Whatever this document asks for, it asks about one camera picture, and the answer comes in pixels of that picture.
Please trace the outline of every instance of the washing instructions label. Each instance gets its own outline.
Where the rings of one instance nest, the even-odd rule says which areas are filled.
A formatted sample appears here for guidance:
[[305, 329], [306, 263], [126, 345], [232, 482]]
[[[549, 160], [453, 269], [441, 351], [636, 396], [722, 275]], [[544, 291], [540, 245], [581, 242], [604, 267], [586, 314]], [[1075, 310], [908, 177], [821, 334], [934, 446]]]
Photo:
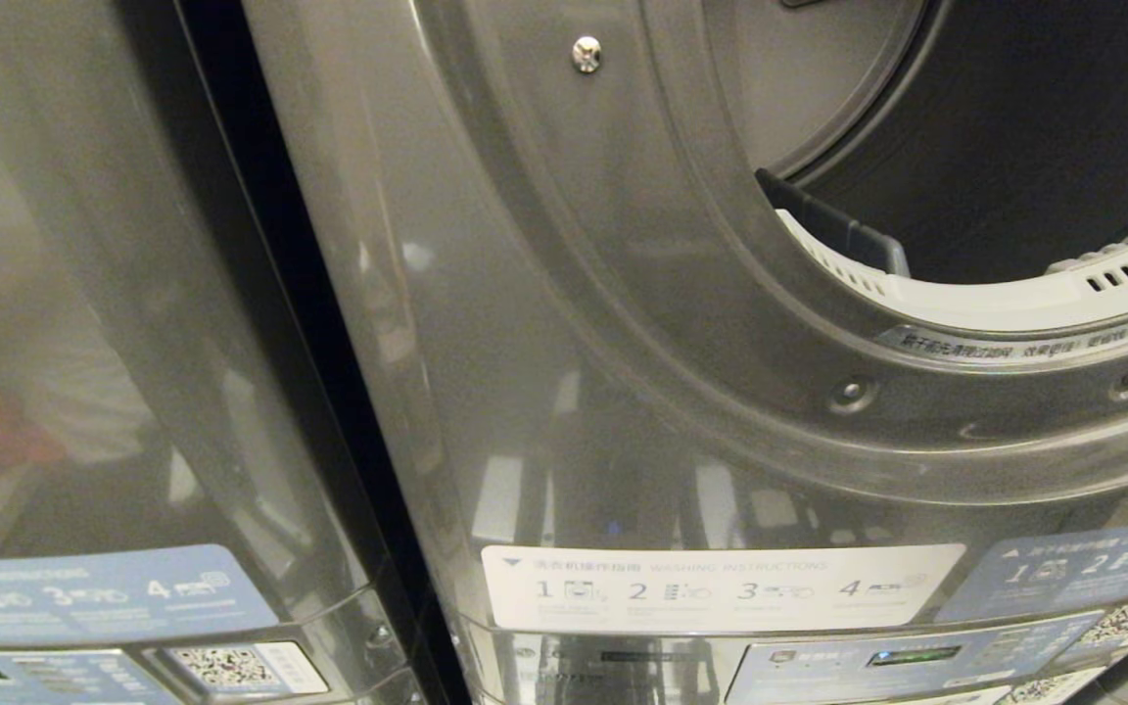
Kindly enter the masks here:
[[0, 705], [180, 705], [121, 651], [0, 651]]
[[0, 559], [0, 646], [138, 642], [277, 624], [220, 546]]
[[1068, 651], [1057, 658], [1057, 664], [1094, 661], [1111, 652], [1128, 647], [1128, 605], [1114, 608], [1100, 619], [1100, 624], [1085, 631]]
[[963, 545], [786, 550], [482, 550], [499, 626], [555, 633], [902, 625]]
[[968, 693], [917, 697], [916, 700], [899, 700], [896, 705], [994, 705], [999, 697], [1006, 696], [1012, 690], [1007, 686], [986, 687]]
[[998, 686], [1038, 672], [1101, 616], [1083, 613], [948, 634], [754, 643], [725, 702], [832, 704]]
[[1042, 340], [979, 340], [900, 325], [878, 335], [878, 343], [917, 358], [969, 365], [1020, 365], [1024, 362], [1069, 360], [1128, 343], [1128, 324], [1065, 337]]
[[1086, 669], [1048, 679], [1031, 679], [1013, 688], [1013, 691], [998, 705], [1060, 705], [1107, 670], [1107, 668]]
[[210, 695], [328, 693], [325, 679], [294, 642], [183, 646], [167, 653]]
[[936, 622], [1054, 613], [1128, 599], [1128, 527], [994, 545]]

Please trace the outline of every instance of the number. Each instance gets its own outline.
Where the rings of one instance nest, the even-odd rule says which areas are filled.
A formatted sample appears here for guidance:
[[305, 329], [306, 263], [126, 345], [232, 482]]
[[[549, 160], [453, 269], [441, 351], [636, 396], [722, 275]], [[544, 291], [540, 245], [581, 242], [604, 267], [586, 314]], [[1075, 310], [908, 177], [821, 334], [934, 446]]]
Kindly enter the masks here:
[[1005, 580], [1004, 582], [1020, 582], [1022, 573], [1029, 571], [1029, 569], [1030, 569], [1029, 563], [1025, 563], [1024, 566], [1016, 567], [1016, 572], [1013, 573], [1013, 576], [1011, 576], [1011, 579]]
[[152, 580], [151, 583], [147, 584], [147, 594], [153, 594], [156, 598], [169, 599], [171, 597], [171, 590], [165, 588], [165, 583]]
[[59, 605], [60, 607], [67, 607], [72, 603], [72, 598], [69, 598], [67, 593], [63, 593], [63, 590], [59, 590], [58, 588], [44, 588], [41, 590], [53, 598], [55, 605]]
[[1083, 575], [1086, 575], [1087, 573], [1093, 573], [1093, 572], [1100, 570], [1100, 566], [1102, 566], [1102, 565], [1104, 565], [1104, 563], [1109, 562], [1109, 555], [1105, 554], [1105, 553], [1102, 553], [1102, 554], [1100, 554], [1100, 556], [1093, 557], [1093, 562], [1094, 563], [1091, 563], [1091, 566], [1089, 566], [1087, 570], [1082, 571]]

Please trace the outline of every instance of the washing machine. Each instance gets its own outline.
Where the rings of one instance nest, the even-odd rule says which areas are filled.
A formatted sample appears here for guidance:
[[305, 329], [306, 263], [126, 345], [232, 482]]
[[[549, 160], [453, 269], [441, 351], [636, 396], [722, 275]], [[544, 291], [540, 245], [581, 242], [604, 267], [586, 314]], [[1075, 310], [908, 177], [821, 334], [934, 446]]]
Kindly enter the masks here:
[[0, 705], [447, 702], [353, 456], [178, 11], [0, 3]]
[[245, 8], [475, 702], [1127, 655], [1128, 3]]

